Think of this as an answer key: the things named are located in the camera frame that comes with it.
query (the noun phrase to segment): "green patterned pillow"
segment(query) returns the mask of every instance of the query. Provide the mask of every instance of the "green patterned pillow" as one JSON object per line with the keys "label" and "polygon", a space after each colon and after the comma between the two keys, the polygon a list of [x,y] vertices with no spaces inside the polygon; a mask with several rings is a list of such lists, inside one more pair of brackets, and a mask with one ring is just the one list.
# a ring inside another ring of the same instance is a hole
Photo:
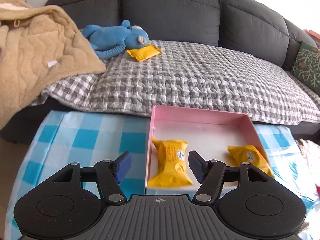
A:
{"label": "green patterned pillow", "polygon": [[302,42],[292,69],[297,79],[320,95],[320,50]]}

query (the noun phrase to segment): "yellow snack bag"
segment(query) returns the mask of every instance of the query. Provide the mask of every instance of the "yellow snack bag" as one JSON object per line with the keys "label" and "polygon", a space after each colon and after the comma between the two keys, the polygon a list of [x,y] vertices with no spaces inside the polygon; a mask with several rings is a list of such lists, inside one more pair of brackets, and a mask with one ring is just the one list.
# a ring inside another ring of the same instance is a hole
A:
{"label": "yellow snack bag", "polygon": [[141,49],[127,49],[126,51],[139,62],[162,53],[161,49],[156,48],[152,44],[148,44]]}
{"label": "yellow snack bag", "polygon": [[181,187],[192,185],[186,174],[185,154],[188,143],[180,140],[152,139],[158,151],[159,171],[148,181],[148,187]]}
{"label": "yellow snack bag", "polygon": [[272,178],[275,177],[269,166],[269,163],[253,145],[246,145],[242,147],[228,146],[228,151],[236,160],[238,166],[240,166],[242,162],[249,162]]}

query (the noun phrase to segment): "blue stuffed toy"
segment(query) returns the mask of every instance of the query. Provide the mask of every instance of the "blue stuffed toy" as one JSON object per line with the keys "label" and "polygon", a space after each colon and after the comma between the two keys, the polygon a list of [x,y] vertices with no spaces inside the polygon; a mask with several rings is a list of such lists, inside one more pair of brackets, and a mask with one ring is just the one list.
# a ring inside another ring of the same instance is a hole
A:
{"label": "blue stuffed toy", "polygon": [[82,30],[99,59],[111,58],[125,49],[140,49],[149,43],[148,34],[139,26],[124,20],[120,26],[88,25]]}

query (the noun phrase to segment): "blue gripper pad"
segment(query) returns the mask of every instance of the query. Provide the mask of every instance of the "blue gripper pad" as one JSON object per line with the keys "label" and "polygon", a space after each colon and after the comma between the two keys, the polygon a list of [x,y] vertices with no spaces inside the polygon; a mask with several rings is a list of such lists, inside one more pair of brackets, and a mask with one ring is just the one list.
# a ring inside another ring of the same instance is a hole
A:
{"label": "blue gripper pad", "polygon": [[131,154],[130,152],[122,153],[113,163],[115,165],[114,177],[118,184],[120,184],[131,168]]}
{"label": "blue gripper pad", "polygon": [[202,183],[207,176],[205,173],[208,167],[208,163],[196,152],[189,152],[189,166],[195,175],[197,181]]}

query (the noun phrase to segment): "metal screw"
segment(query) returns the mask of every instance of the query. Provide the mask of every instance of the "metal screw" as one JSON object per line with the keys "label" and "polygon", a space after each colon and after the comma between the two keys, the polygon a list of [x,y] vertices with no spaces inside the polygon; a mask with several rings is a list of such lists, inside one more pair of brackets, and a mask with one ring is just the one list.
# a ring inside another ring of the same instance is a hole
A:
{"label": "metal screw", "polygon": [[108,197],[108,199],[112,202],[119,202],[124,200],[124,196],[120,195],[120,194],[112,194]]}
{"label": "metal screw", "polygon": [[211,197],[207,194],[199,194],[196,196],[196,200],[201,202],[208,202],[211,200]]}

